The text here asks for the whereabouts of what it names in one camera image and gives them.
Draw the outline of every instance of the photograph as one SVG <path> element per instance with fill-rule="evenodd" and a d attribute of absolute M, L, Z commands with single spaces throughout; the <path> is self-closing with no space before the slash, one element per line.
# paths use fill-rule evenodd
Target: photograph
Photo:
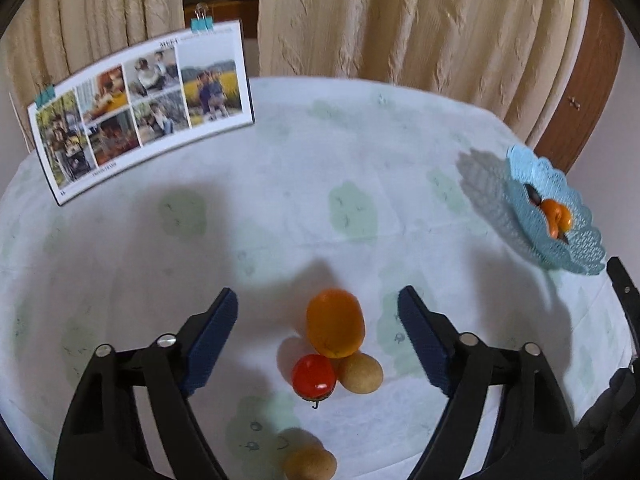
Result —
<path fill-rule="evenodd" d="M 89 142 L 98 166 L 140 146 L 129 110 L 89 128 Z"/>
<path fill-rule="evenodd" d="M 133 102 L 180 86 L 175 50 L 172 48 L 128 60 L 124 64 L 124 73 Z"/>
<path fill-rule="evenodd" d="M 179 90 L 135 105 L 133 115 L 142 144 L 189 127 L 182 92 Z"/>
<path fill-rule="evenodd" d="M 95 169 L 73 91 L 41 108 L 36 113 L 36 124 L 58 188 L 63 189 Z"/>
<path fill-rule="evenodd" d="M 178 54 L 191 126 L 242 113 L 230 41 L 193 40 L 181 44 Z"/>
<path fill-rule="evenodd" d="M 76 88 L 76 92 L 78 92 L 78 105 L 85 124 L 92 123 L 129 103 L 120 65 L 85 81 Z"/>

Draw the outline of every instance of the orange fruit in bowl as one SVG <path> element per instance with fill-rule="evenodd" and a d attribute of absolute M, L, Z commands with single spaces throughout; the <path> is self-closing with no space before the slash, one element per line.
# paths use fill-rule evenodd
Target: orange fruit in bowl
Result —
<path fill-rule="evenodd" d="M 571 211 L 564 204 L 559 204 L 560 206 L 560 219 L 558 220 L 558 227 L 562 229 L 562 232 L 565 233 L 570 231 L 574 226 L 574 217 L 571 215 Z"/>
<path fill-rule="evenodd" d="M 365 325 L 358 299 L 341 288 L 328 288 L 306 308 L 306 336 L 316 351 L 331 359 L 357 352 Z"/>
<path fill-rule="evenodd" d="M 549 224 L 549 236 L 558 238 L 559 230 L 563 233 L 571 230 L 574 224 L 574 218 L 567 206 L 551 198 L 545 198 L 540 203 L 540 209 L 542 209 L 542 212 L 546 216 L 546 222 Z"/>

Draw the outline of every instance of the blue binder clip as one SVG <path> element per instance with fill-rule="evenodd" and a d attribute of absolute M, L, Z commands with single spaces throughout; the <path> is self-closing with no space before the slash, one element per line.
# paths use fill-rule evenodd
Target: blue binder clip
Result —
<path fill-rule="evenodd" d="M 202 32 L 213 28 L 213 17 L 207 16 L 209 6 L 207 4 L 196 5 L 196 17 L 191 19 L 191 31 Z"/>
<path fill-rule="evenodd" d="M 56 89 L 49 82 L 48 84 L 46 84 L 44 90 L 40 91 L 40 93 L 36 95 L 36 108 L 40 110 L 44 105 L 46 105 L 47 103 L 49 103 L 55 98 L 56 98 Z"/>

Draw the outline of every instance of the beige curtain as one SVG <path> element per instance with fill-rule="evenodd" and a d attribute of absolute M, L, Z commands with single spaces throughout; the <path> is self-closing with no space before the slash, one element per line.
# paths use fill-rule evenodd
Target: beige curtain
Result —
<path fill-rule="evenodd" d="M 260 0 L 260 73 L 438 92 L 527 140 L 562 80 L 573 10 L 574 0 Z"/>
<path fill-rule="evenodd" d="M 27 144 L 33 149 L 26 109 L 39 85 L 180 28 L 182 0 L 25 0 L 0 49 Z"/>

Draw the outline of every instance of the red tomato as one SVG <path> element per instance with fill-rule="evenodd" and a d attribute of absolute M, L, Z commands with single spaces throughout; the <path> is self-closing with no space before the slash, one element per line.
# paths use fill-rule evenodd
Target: red tomato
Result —
<path fill-rule="evenodd" d="M 335 372 L 329 358 L 319 354 L 309 354 L 301 358 L 293 367 L 291 382 L 294 391 L 305 400 L 312 400 L 318 407 L 334 392 Z"/>

